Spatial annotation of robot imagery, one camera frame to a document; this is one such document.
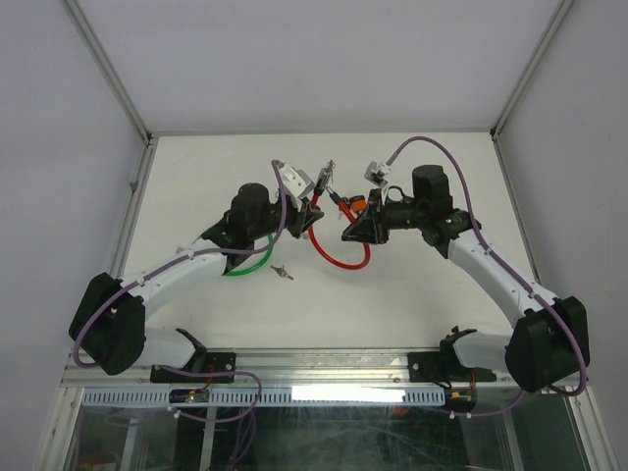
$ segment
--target red cable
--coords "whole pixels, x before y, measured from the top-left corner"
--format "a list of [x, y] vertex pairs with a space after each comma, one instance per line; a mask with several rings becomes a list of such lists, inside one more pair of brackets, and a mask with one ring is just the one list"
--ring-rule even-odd
[[[316, 203], [318, 203], [318, 196], [314, 195], [312, 196], [312, 207], [316, 207]], [[357, 221], [351, 214], [351, 211], [349, 210], [349, 208], [344, 203], [339, 204], [339, 208], [344, 214], [344, 216], [346, 216], [346, 218], [351, 222], [351, 224]], [[339, 260], [332, 257], [330, 254], [328, 254], [323, 249], [323, 247], [321, 247], [321, 244], [318, 243], [318, 240], [316, 239], [316, 236], [314, 235], [314, 226], [311, 226], [310, 229], [307, 230], [307, 233], [309, 234], [310, 241], [312, 242], [312, 245], [314, 245], [314, 248], [316, 249], [316, 251], [320, 253], [321, 256], [325, 260], [327, 260], [333, 265], [336, 265], [339, 268], [342, 268], [344, 270], [360, 270], [366, 267], [371, 261], [371, 247], [369, 247], [368, 243], [362, 244], [362, 246], [364, 247], [364, 260], [362, 260], [360, 263], [356, 265], [351, 265], [348, 263], [340, 262]]]

